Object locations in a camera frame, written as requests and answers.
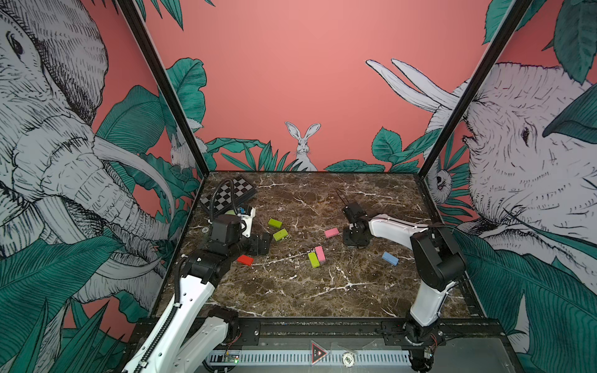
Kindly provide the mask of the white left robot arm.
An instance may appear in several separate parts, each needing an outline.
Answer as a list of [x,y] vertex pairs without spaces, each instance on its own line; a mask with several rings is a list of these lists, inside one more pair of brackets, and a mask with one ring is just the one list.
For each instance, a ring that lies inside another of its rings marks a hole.
[[238,314],[228,309],[217,309],[192,337],[187,334],[232,263],[245,254],[264,254],[271,245],[271,234],[252,233],[253,213],[237,208],[248,187],[225,179],[214,189],[208,239],[175,266],[174,295],[125,372],[193,372],[217,346],[239,336]]

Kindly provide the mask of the red triangle warning sticker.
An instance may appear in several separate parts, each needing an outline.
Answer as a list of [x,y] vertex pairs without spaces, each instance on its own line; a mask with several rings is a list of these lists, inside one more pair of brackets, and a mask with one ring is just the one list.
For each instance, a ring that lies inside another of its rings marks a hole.
[[311,364],[315,365],[325,359],[328,356],[328,349],[324,348],[320,343],[312,340],[311,342]]

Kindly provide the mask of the folded black chess board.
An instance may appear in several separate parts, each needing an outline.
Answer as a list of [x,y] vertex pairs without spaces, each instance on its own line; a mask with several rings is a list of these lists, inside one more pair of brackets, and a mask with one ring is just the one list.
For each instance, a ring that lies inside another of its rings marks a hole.
[[[235,204],[236,207],[240,207],[242,204],[248,202],[252,197],[255,196],[257,193],[256,187],[250,183],[250,181],[244,179],[243,177],[235,177],[233,179],[234,184],[234,191],[235,191]],[[204,195],[201,196],[199,204],[201,208],[207,213],[210,213],[210,203],[211,203],[211,196],[212,193],[205,192]],[[229,210],[233,209],[233,204],[231,202],[231,194],[230,188],[228,183],[225,184],[219,191],[219,194],[215,198],[214,202],[214,216],[221,214],[222,212],[226,213]]]

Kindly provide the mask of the red block front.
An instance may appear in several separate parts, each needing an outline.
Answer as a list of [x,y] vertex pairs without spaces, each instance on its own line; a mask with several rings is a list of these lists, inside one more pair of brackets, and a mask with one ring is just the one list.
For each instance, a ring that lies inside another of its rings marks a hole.
[[242,255],[236,261],[240,264],[250,267],[253,264],[254,259],[253,259],[253,257],[247,256],[247,255]]

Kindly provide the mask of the black left corner post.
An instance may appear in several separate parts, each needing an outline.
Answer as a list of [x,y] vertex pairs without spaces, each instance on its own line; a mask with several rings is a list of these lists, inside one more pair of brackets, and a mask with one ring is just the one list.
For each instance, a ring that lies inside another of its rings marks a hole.
[[196,137],[191,131],[186,115],[183,111],[183,107],[174,91],[174,87],[164,68],[163,62],[157,50],[155,49],[155,45],[149,35],[149,31],[146,28],[145,22],[141,18],[140,9],[136,1],[118,0],[117,4],[121,9],[124,18],[126,19],[127,25],[132,32],[132,35],[134,36],[149,69],[151,70],[151,73],[160,89],[160,93],[163,94],[166,105],[174,116],[174,120],[176,121],[178,128],[181,130],[182,135],[187,142],[187,146],[191,150],[194,161],[197,163],[199,168],[199,174],[203,178],[208,177],[210,174],[208,165],[197,145]]

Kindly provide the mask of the green block far left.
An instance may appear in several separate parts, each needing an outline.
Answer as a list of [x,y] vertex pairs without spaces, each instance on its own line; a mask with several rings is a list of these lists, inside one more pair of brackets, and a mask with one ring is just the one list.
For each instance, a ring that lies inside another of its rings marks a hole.
[[278,221],[277,219],[270,219],[268,221],[268,225],[272,228],[280,229],[282,227],[282,222]]

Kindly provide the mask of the pink block centre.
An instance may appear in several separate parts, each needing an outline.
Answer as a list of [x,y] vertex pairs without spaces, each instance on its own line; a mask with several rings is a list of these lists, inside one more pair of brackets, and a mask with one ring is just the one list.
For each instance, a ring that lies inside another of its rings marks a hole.
[[338,236],[340,234],[340,231],[338,228],[330,228],[330,229],[326,230],[324,232],[324,234],[327,238],[331,238],[334,236]]

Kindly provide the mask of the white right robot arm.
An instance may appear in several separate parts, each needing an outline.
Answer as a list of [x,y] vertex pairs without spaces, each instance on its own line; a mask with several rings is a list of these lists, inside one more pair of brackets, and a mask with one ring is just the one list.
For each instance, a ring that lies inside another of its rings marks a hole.
[[405,337],[414,346],[435,336],[439,314],[449,291],[466,271],[466,260],[450,229],[442,224],[417,225],[388,214],[368,216],[356,202],[342,209],[348,226],[343,242],[362,248],[371,239],[387,239],[410,249],[421,284],[404,323]]

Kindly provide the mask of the black right corner post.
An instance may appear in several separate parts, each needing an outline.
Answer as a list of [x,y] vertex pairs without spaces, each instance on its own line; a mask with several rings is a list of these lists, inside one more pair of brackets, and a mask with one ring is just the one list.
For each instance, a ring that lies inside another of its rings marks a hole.
[[483,58],[477,66],[474,74],[472,75],[468,86],[465,88],[463,95],[461,96],[456,107],[452,110],[446,125],[443,127],[442,132],[434,144],[429,156],[426,158],[424,165],[419,170],[418,176],[421,179],[424,179],[432,169],[434,161],[437,160],[441,150],[446,145],[452,132],[454,132],[457,125],[463,119],[466,109],[472,103],[474,96],[484,84],[491,69],[504,51],[506,45],[511,39],[511,36],[516,31],[516,28],[519,26],[519,23],[531,6],[532,2],[532,0],[516,0],[508,7],[500,26],[497,28],[497,31],[494,34],[491,43],[489,43],[488,49],[484,53]]

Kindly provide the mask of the black front rail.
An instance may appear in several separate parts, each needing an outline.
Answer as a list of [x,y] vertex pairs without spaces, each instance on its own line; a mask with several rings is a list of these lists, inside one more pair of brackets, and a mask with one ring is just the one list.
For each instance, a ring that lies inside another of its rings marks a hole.
[[440,319],[416,331],[401,318],[256,318],[236,317],[225,332],[225,342],[235,348],[257,346],[267,339],[306,338],[322,344],[323,339],[381,339],[391,347],[417,349],[441,346],[450,340],[504,338],[497,320]]

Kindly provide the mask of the black corner post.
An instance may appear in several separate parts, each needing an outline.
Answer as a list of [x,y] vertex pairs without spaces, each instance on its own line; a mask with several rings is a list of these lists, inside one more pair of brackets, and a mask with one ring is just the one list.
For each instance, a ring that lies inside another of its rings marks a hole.
[[164,68],[163,62],[157,50],[155,49],[155,45],[149,35],[149,31],[146,28],[145,22],[141,18],[140,9],[136,1],[118,0],[117,4],[121,9],[124,18],[126,19],[127,25],[132,32],[132,35],[134,36],[149,69],[151,70],[151,73],[160,89],[160,93],[163,94],[166,105],[174,116],[174,120],[176,121],[178,128],[181,130],[182,135],[187,142],[187,146],[191,150],[194,161],[197,163],[199,168],[199,174],[203,178],[208,177],[210,174],[208,165],[197,145],[196,137],[191,131],[186,115],[183,111],[183,107],[174,91],[174,87]]
[[432,169],[434,161],[437,160],[441,150],[446,145],[452,132],[454,132],[457,125],[463,119],[466,109],[472,103],[474,96],[484,84],[491,69],[504,51],[506,45],[511,39],[511,36],[516,31],[516,28],[519,26],[519,23],[531,6],[532,2],[532,0],[516,0],[508,7],[500,26],[497,28],[497,31],[494,34],[491,43],[489,43],[488,49],[484,53],[483,58],[477,66],[474,74],[472,75],[468,86],[465,88],[463,95],[461,96],[456,107],[452,110],[446,125],[443,127],[442,132],[434,144],[429,156],[426,158],[424,165],[419,170],[418,176],[421,179],[424,179]]

